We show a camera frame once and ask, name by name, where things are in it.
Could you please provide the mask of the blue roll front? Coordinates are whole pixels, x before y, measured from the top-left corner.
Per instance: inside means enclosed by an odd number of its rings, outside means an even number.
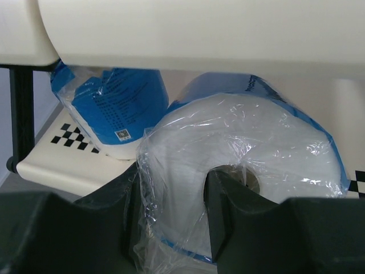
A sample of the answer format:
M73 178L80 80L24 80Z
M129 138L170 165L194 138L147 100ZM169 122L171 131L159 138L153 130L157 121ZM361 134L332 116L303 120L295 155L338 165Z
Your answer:
M192 80L137 151L142 273L216 273L203 189L224 167L263 197L340 198L350 181L332 136L263 79L208 72Z

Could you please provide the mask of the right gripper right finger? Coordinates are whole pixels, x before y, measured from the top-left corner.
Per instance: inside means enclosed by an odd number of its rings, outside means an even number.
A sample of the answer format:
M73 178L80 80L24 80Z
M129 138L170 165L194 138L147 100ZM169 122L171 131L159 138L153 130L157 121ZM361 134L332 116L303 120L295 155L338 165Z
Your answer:
M218 273L363 273L364 200L290 198L277 204L221 168L204 204Z

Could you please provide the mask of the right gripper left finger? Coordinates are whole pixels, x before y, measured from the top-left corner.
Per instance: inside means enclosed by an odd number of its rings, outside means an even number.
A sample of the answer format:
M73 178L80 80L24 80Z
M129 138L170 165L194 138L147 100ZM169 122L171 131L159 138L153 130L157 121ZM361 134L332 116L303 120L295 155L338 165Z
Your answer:
M136 273L137 165L70 202L52 192L1 194L2 273Z

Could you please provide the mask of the blue roll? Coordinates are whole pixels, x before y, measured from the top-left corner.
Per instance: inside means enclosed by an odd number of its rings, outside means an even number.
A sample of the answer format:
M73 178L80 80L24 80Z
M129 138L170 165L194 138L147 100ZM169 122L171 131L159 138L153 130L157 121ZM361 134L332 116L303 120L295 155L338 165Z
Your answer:
M51 91L102 153L136 156L144 131L165 115L169 98L159 70L68 66L58 61Z
M263 79L208 72L192 80L137 151L142 273L216 273L203 189L224 167L263 197L340 198L350 181L332 136Z

